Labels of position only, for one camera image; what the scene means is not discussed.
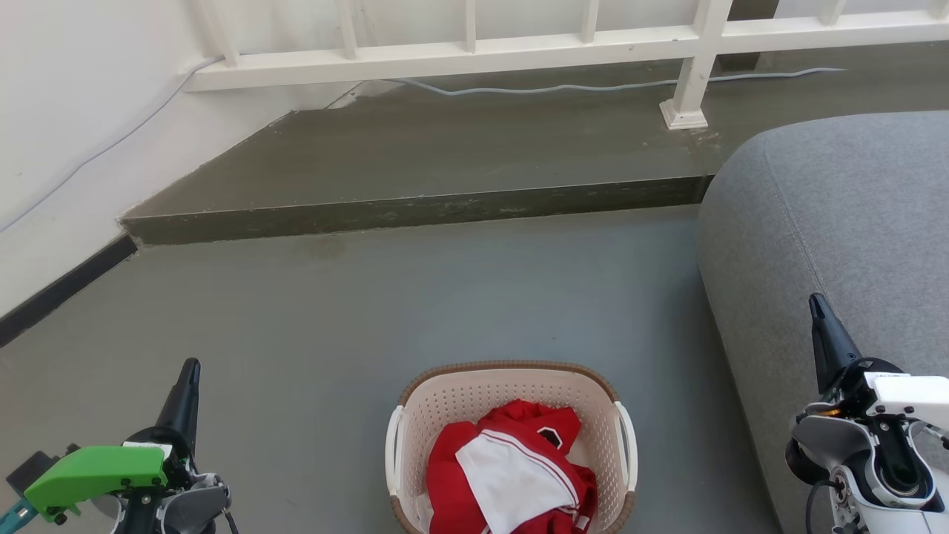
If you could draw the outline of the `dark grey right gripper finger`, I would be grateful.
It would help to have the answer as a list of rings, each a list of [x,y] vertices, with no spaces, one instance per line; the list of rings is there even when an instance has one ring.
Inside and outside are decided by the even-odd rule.
[[[809,309],[817,388],[828,393],[863,355],[823,294],[809,296]]]

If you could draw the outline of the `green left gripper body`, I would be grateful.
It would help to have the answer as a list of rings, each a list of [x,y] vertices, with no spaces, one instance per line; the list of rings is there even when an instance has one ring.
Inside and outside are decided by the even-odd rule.
[[[24,489],[26,501],[49,522],[77,504],[134,490],[159,490],[164,496],[191,485],[195,432],[152,426],[122,445],[79,447],[45,467]]]

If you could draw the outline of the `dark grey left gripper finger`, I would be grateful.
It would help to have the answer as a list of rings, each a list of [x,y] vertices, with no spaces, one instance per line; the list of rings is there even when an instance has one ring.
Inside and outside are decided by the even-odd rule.
[[[180,443],[186,444],[187,447],[196,446],[200,375],[199,359],[186,359],[155,423],[156,428],[175,432]]]

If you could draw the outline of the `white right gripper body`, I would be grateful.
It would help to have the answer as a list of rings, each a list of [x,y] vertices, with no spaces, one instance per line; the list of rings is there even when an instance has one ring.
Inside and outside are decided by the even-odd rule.
[[[948,380],[903,372],[880,358],[852,358],[817,365],[818,415],[854,421],[890,417],[921,422],[934,430],[948,425]]]

